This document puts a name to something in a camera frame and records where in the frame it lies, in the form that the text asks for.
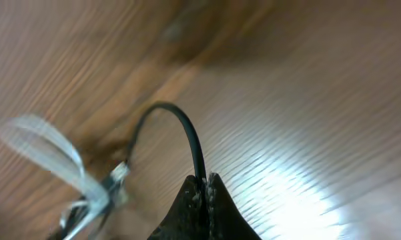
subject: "wood grain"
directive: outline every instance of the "wood grain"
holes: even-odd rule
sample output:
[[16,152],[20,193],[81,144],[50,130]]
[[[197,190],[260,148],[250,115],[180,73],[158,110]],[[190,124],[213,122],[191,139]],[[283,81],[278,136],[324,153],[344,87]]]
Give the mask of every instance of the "wood grain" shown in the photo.
[[[401,0],[214,1],[166,41],[182,7],[0,1],[0,123],[48,119],[101,177],[142,110],[174,101],[262,239],[401,239]],[[160,111],[135,154],[136,207],[105,239],[145,239],[193,173]],[[0,143],[0,239],[44,239],[76,197]]]

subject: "dark object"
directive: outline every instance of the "dark object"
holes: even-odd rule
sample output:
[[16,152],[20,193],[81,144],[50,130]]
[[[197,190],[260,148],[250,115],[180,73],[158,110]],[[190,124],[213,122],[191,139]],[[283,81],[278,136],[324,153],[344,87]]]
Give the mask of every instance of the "dark object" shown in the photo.
[[[165,219],[148,239],[260,239],[240,215],[221,177],[211,173],[209,182],[206,179],[206,168],[197,133],[187,115],[174,104],[159,102],[145,111],[129,141],[124,164],[130,164],[139,132],[147,116],[157,108],[172,112],[181,121],[191,148],[195,176],[189,175],[185,178]],[[110,199],[113,199],[113,194],[122,186],[121,181],[115,182],[110,176],[102,183],[108,190]],[[103,227],[113,208],[111,202],[103,210],[103,221],[96,233]],[[86,213],[86,207],[74,208],[68,217],[66,228],[60,228],[48,240],[64,239]]]
[[[187,176],[165,219],[148,240],[260,239],[240,215],[218,174],[210,174],[205,203],[199,194],[195,177]],[[199,220],[202,205],[207,206],[207,225]]]

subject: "white plastic strap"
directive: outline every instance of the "white plastic strap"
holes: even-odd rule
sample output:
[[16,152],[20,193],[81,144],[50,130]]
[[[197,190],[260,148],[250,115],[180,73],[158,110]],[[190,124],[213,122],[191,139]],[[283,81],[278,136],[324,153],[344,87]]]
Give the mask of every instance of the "white plastic strap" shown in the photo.
[[[86,196],[88,214],[65,240],[72,239],[109,203],[107,191],[88,173],[77,150],[56,128],[34,115],[12,119],[0,128],[0,138],[14,151],[50,171]],[[70,208],[82,204],[76,202]]]

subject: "black plastic object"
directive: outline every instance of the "black plastic object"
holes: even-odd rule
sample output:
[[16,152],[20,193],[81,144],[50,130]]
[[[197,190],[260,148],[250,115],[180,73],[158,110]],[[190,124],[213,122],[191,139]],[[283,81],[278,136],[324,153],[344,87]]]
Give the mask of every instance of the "black plastic object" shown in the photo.
[[[218,174],[210,174],[205,203],[200,200],[199,194],[195,188],[195,177],[187,176],[169,212],[147,240],[260,240],[240,215]],[[207,206],[207,225],[199,220],[202,205]]]

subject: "black cable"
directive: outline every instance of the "black cable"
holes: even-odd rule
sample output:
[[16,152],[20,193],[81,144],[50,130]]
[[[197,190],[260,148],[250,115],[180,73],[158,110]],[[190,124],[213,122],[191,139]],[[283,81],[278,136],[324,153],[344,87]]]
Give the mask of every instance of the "black cable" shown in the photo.
[[[129,140],[129,143],[127,145],[127,157],[124,163],[128,166],[131,164],[131,157],[133,155],[133,150],[138,140],[139,132],[141,131],[141,128],[145,123],[145,120],[147,119],[148,115],[155,109],[165,109],[170,111],[179,119],[179,121],[183,125],[185,134],[187,135],[188,138],[191,154],[193,155],[194,173],[197,181],[197,189],[200,191],[202,195],[202,202],[206,203],[206,168],[202,153],[202,147],[200,146],[200,140],[199,137],[197,136],[197,133],[195,132],[193,123],[191,123],[188,116],[173,103],[157,102],[154,103],[143,113],[137,125],[135,126],[131,139]],[[101,221],[100,226],[95,231],[95,234],[93,234],[93,236],[96,236],[97,233],[105,225],[105,222],[107,221],[110,212],[111,209],[108,212],[104,213],[105,217]],[[75,207],[74,209],[71,210],[65,228],[60,230],[61,234],[60,236],[62,236],[62,239],[65,238],[65,236],[74,227],[74,225],[77,224],[84,217],[86,213],[87,213],[87,207]],[[200,218],[201,218],[200,219],[201,223],[207,224],[208,211],[206,209],[206,204],[203,204],[202,206],[202,214]]]
[[138,124],[135,126],[132,138],[130,139],[129,145],[127,146],[127,159],[125,160],[125,163],[130,165],[133,148],[137,143],[139,132],[141,131],[141,128],[145,123],[147,116],[155,109],[168,110],[171,113],[173,113],[176,117],[178,117],[179,121],[183,125],[185,134],[187,135],[189,146],[191,148],[191,154],[193,155],[195,177],[199,182],[203,182],[203,179],[206,180],[205,161],[203,158],[202,147],[200,146],[199,137],[197,136],[193,123],[191,123],[188,116],[173,103],[157,102],[154,103],[144,112],[144,114],[141,116],[141,119],[138,121]]

